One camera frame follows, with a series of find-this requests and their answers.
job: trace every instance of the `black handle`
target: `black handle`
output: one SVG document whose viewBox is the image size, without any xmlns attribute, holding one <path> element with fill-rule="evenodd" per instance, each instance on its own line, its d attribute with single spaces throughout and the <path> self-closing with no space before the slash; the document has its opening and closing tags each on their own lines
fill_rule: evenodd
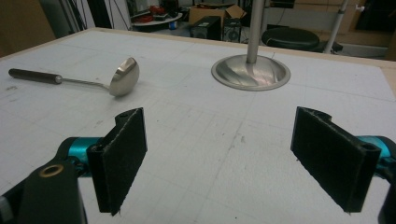
<svg viewBox="0 0 396 224">
<path fill-rule="evenodd" d="M 42 73 L 42 72 L 34 72 L 22 69 L 11 68 L 8 71 L 9 75 L 15 78 L 36 81 L 36 82 L 44 82 L 49 84 L 61 84 L 62 77 L 55 74 L 50 73 Z"/>
</svg>

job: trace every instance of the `cardboard box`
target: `cardboard box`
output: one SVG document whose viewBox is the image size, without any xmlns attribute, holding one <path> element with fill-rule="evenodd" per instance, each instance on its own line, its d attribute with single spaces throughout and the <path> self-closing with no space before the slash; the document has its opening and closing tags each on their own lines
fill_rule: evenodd
<svg viewBox="0 0 396 224">
<path fill-rule="evenodd" d="M 219 16 L 221 17 L 221 27 L 223 26 L 224 18 L 243 18 L 247 13 L 237 5 L 209 5 L 200 4 L 190 8 L 189 24 L 194 25 L 198 20 L 205 16 Z"/>
</svg>

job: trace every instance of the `black stool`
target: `black stool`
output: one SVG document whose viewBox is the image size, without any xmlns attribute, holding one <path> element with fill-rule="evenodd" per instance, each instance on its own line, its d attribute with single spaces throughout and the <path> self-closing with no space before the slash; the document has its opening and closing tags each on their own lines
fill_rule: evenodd
<svg viewBox="0 0 396 224">
<path fill-rule="evenodd" d="M 295 28 L 275 28 L 262 34 L 262 43 L 268 47 L 316 51 L 319 38 L 312 32 Z"/>
</svg>

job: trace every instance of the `ladle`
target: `ladle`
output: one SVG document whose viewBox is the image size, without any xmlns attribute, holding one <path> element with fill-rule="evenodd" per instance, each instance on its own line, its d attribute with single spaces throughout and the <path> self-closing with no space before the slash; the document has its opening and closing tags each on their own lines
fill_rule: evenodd
<svg viewBox="0 0 396 224">
<path fill-rule="evenodd" d="M 8 73 L 10 76 L 15 78 L 45 82 L 50 84 L 61 84 L 63 81 L 67 81 L 99 86 L 108 90 L 110 95 L 122 96 L 130 92 L 136 84 L 137 80 L 139 79 L 139 65 L 134 58 L 128 58 L 127 60 L 125 60 L 117 69 L 116 73 L 111 79 L 110 85 L 98 82 L 64 78 L 56 74 L 28 71 L 16 68 L 9 69 Z"/>
</svg>

